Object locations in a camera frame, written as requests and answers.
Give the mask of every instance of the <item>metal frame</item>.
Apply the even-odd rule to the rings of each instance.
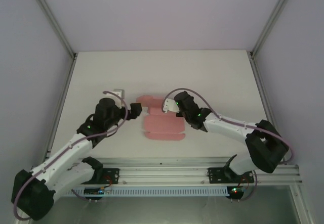
[[[67,41],[64,33],[62,32],[59,24],[57,23],[52,11],[50,10],[49,6],[47,5],[45,0],[36,0],[38,3],[39,7],[42,9],[44,15],[46,16],[49,24],[51,25],[52,29],[58,36],[59,40],[61,41],[62,45],[66,49],[66,51],[69,53],[71,58],[74,58],[74,52],[73,49],[71,48],[69,42]]]
[[[119,184],[125,187],[187,187],[187,186],[236,186],[233,184],[210,184],[208,178],[209,167],[223,167],[226,161],[219,161],[218,158],[195,159],[197,162],[190,162],[189,159],[174,162],[173,159],[159,159],[160,163],[152,162],[135,164],[132,160],[124,160],[123,163],[116,161],[103,161],[105,167],[118,167]],[[258,185],[261,186],[282,186],[301,185],[299,169],[296,165],[279,166],[273,174],[256,170]]]
[[[254,59],[258,52],[260,51],[263,43],[266,41],[269,33],[271,32],[273,26],[275,25],[276,21],[278,20],[282,10],[284,9],[288,0],[278,0],[277,4],[275,5],[274,9],[271,12],[268,21],[266,22],[255,46],[252,49],[252,58]]]
[[[70,86],[70,82],[71,82],[71,79],[72,79],[72,75],[73,75],[73,71],[74,71],[74,68],[75,68],[76,60],[77,60],[77,54],[74,55],[73,61],[71,62],[69,72],[67,74],[67,77],[65,78],[65,83],[64,83],[64,86],[63,86],[63,89],[62,89],[62,94],[60,95],[59,102],[58,102],[58,104],[56,106],[56,109],[55,109],[54,120],[53,120],[52,126],[51,126],[51,133],[50,133],[50,135],[49,135],[49,137],[48,137],[48,139],[46,141],[48,150],[44,154],[43,161],[45,161],[47,158],[49,158],[49,156],[51,154],[51,149],[52,149],[52,146],[53,146],[53,143],[54,143],[54,138],[55,138],[55,135],[56,135],[57,127],[58,127],[59,122],[60,122],[64,102],[65,102],[65,99],[66,99],[68,88]]]
[[[305,197],[304,186],[290,186],[292,198],[295,203],[296,212],[301,223],[315,224],[315,218],[312,212],[309,210],[309,204]]]

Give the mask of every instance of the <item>wire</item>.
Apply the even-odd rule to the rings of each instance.
[[[242,184],[242,180],[243,180],[243,179],[245,179],[246,182],[248,183],[248,186],[245,188],[245,190],[247,190],[247,189],[249,188],[250,183],[249,183],[248,179],[247,179],[245,176],[242,176],[242,177],[241,177],[241,180],[239,181],[239,184],[238,184],[238,186],[236,186],[236,187],[237,187],[237,188],[240,187],[240,185]]]
[[[258,131],[261,131],[263,133],[266,133],[266,134],[268,134],[268,135],[270,135],[272,137],[275,137],[278,140],[282,141],[285,145],[287,145],[289,147],[289,149],[291,151],[291,156],[290,156],[290,158],[287,161],[282,161],[279,164],[286,164],[286,163],[291,162],[294,159],[295,153],[293,151],[293,148],[292,148],[291,144],[289,144],[284,138],[282,138],[281,136],[279,136],[279,135],[277,135],[275,133],[272,133],[272,132],[270,132],[270,131],[268,131],[266,129],[262,129],[262,128],[259,128],[259,127],[256,127],[256,126],[252,126],[252,125],[244,125],[244,124],[241,124],[241,123],[237,123],[237,122],[231,121],[231,120],[226,119],[224,117],[220,117],[220,115],[212,108],[212,106],[206,101],[206,99],[204,99],[199,93],[197,93],[194,90],[191,90],[191,89],[188,89],[188,88],[182,88],[181,87],[181,88],[177,88],[177,89],[174,89],[171,92],[169,92],[165,96],[165,98],[163,99],[162,108],[161,108],[162,109],[162,112],[164,112],[163,105],[164,105],[164,102],[166,101],[166,99],[168,98],[168,96],[170,96],[172,93],[174,93],[176,91],[179,91],[179,90],[185,90],[185,91],[189,91],[189,92],[192,92],[192,93],[196,94],[207,105],[207,107],[212,111],[212,113],[215,114],[215,116],[218,119],[220,119],[220,120],[222,120],[222,121],[224,121],[226,123],[233,124],[233,125],[237,125],[237,126],[241,126],[241,127],[246,127],[246,128],[249,128],[249,129],[255,129],[255,130],[258,130]]]
[[[249,193],[249,195],[248,196],[246,196],[245,198],[243,198],[243,199],[240,199],[239,201],[241,202],[241,201],[245,201],[245,200],[248,200],[248,199],[250,199],[253,195],[254,195],[254,193],[256,192],[256,190],[257,190],[257,186],[258,186],[258,176],[257,176],[257,173],[253,170],[253,173],[254,173],[254,178],[255,178],[255,185],[254,185],[254,188],[252,189],[252,191]]]
[[[105,188],[112,186],[112,180],[111,180],[111,177],[110,177],[109,175],[107,175],[107,176],[105,176],[104,178],[105,178],[106,180],[109,181],[109,185],[108,185],[108,186],[105,186]]]
[[[125,107],[125,116],[124,116],[124,119],[123,121],[120,123],[120,125],[118,125],[116,128],[112,129],[112,130],[108,130],[106,132],[103,132],[103,133],[98,133],[98,134],[94,134],[94,135],[90,135],[90,136],[87,136],[87,137],[83,137],[77,141],[75,141],[74,143],[71,144],[71,147],[74,147],[76,144],[84,141],[84,140],[88,140],[88,139],[91,139],[91,138],[94,138],[94,137],[100,137],[100,136],[104,136],[104,135],[107,135],[109,133],[113,133],[111,134],[110,136],[114,135],[117,130],[125,123],[125,121],[127,120],[127,116],[128,116],[128,108],[127,108],[127,104],[126,102],[124,101],[124,99],[122,99],[120,96],[118,96],[117,94],[114,94],[110,91],[103,91],[102,92],[103,94],[110,94],[110,95],[113,95],[115,96],[116,98],[118,98],[119,100],[121,100],[122,104],[124,105]],[[18,191],[17,193],[17,196],[15,198],[15,201],[14,201],[14,216],[15,218],[17,218],[18,220],[30,220],[30,217],[21,217],[19,214],[18,214],[18,201],[19,201],[19,198],[22,194],[22,192],[25,190],[25,188],[29,185],[30,182],[32,182],[35,178],[37,178],[41,173],[45,172],[49,167],[51,167],[60,157],[62,157],[67,151],[69,151],[71,148],[70,147],[67,147],[66,149],[64,149],[56,158],[54,158],[48,165],[46,165],[44,167],[44,169],[38,171],[37,173],[35,173],[30,179],[28,179],[24,184],[23,186],[20,188],[20,190]]]
[[[87,202],[90,202],[90,203],[106,202],[106,201],[104,201],[104,200],[92,200],[92,199],[87,199],[86,197],[79,195],[75,190],[72,189],[71,191],[72,191],[72,193],[74,193],[74,195],[77,196],[79,199],[84,200],[84,201],[87,201]]]
[[[111,136],[113,136],[114,134],[117,133],[118,128],[119,128],[118,123],[116,124],[116,126],[117,126],[116,131],[114,133],[111,133],[110,135],[106,136],[105,138],[109,138],[109,137],[111,137]]]

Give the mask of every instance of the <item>robotic arm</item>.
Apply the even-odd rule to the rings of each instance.
[[[246,123],[215,115],[209,108],[200,108],[186,91],[177,94],[173,100],[166,99],[163,111],[177,112],[177,116],[184,117],[194,129],[220,133],[246,144],[249,153],[232,156],[223,168],[225,176],[231,182],[255,169],[272,173],[289,149],[278,138],[257,130],[263,129],[280,136],[269,121]]]
[[[16,207],[19,207],[32,219],[39,220],[68,190],[84,182],[96,182],[102,177],[103,164],[92,157],[84,157],[104,138],[115,133],[107,136],[107,131],[121,119],[136,119],[142,111],[139,103],[131,104],[130,110],[121,107],[121,92],[112,94],[118,97],[101,99],[95,113],[86,119],[60,151],[32,171],[21,170],[16,175],[11,199],[15,215]],[[81,163],[73,166],[82,158]]]

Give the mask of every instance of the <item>purple cable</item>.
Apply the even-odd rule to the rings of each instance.
[[[174,92],[176,92],[176,91],[179,91],[179,90],[185,90],[185,91],[189,91],[189,92],[192,92],[192,93],[194,93],[194,94],[196,94],[207,106],[208,106],[208,108],[212,111],[212,113],[213,114],[215,114],[215,116],[217,117],[217,118],[219,118],[220,120],[222,120],[222,121],[224,121],[224,122],[226,122],[226,123],[229,123],[229,124],[233,124],[233,125],[237,125],[237,126],[241,126],[241,127],[246,127],[246,128],[249,128],[249,129],[255,129],[255,130],[258,130],[258,131],[261,131],[261,132],[263,132],[263,133],[266,133],[266,134],[268,134],[268,135],[270,135],[270,136],[272,136],[272,137],[275,137],[275,138],[277,138],[277,139],[279,139],[280,141],[282,141],[284,144],[286,144],[288,147],[289,147],[289,149],[290,149],[290,151],[291,151],[291,156],[290,156],[290,158],[287,160],[287,161],[282,161],[282,162],[280,162],[280,164],[286,164],[286,163],[289,163],[289,162],[291,162],[292,160],[293,160],[293,158],[294,158],[294,156],[295,156],[295,153],[294,153],[294,151],[293,151],[293,148],[291,147],[291,145],[285,140],[285,139],[283,139],[281,136],[278,136],[277,134],[275,134],[275,133],[272,133],[272,132],[270,132],[270,131],[268,131],[268,130],[266,130],[266,129],[262,129],[262,128],[259,128],[259,127],[256,127],[256,126],[251,126],[251,125],[244,125],[244,124],[241,124],[241,123],[237,123],[237,122],[234,122],[234,121],[231,121],[231,120],[228,120],[228,119],[226,119],[226,118],[223,118],[223,117],[220,117],[219,116],[219,114],[212,108],[212,106],[206,101],[206,99],[204,99],[199,93],[197,93],[196,91],[194,91],[194,90],[191,90],[191,89],[188,89],[188,88],[177,88],[177,89],[174,89],[174,90],[172,90],[171,92],[169,92],[166,96],[165,96],[165,98],[164,98],[164,100],[163,100],[163,102],[162,102],[162,111],[164,112],[164,110],[163,110],[163,105],[164,105],[164,102],[166,101],[166,99],[168,98],[168,96],[170,96],[172,93],[174,93]]]
[[[75,142],[73,142],[71,144],[72,147],[74,147],[76,144],[84,141],[84,140],[87,140],[87,139],[90,139],[90,138],[93,138],[93,137],[100,137],[100,136],[104,136],[104,135],[107,135],[109,133],[113,133],[113,132],[116,132],[126,121],[127,119],[127,116],[128,116],[128,108],[127,108],[127,104],[126,102],[124,101],[124,99],[122,99],[120,96],[118,96],[117,94],[114,94],[112,92],[109,92],[109,91],[103,91],[102,92],[103,94],[111,94],[113,96],[115,96],[116,98],[118,98],[119,100],[121,100],[121,102],[123,103],[124,107],[125,107],[125,117],[123,119],[123,121],[120,123],[120,125],[118,125],[116,128],[114,129],[111,129],[109,131],[106,131],[106,132],[103,132],[103,133],[99,133],[99,134],[94,134],[94,135],[91,135],[91,136],[87,136],[87,137],[83,137]],[[61,152],[56,158],[54,158],[48,165],[46,165],[44,167],[45,171],[51,167],[61,156],[63,156],[68,150],[70,150],[71,148],[70,147],[67,147],[66,149],[64,149],[63,152]],[[22,194],[22,192],[25,190],[25,188],[29,185],[30,182],[32,182],[36,177],[38,177],[43,171],[40,170],[38,171],[37,173],[35,173],[29,180],[26,181],[26,183],[24,183],[24,185],[20,188],[20,190],[18,191],[18,194],[15,198],[15,201],[14,201],[14,216],[15,218],[17,218],[18,220],[29,220],[30,217],[26,217],[26,218],[23,218],[21,217],[19,214],[18,214],[18,211],[17,211],[17,205],[18,205],[18,200]]]

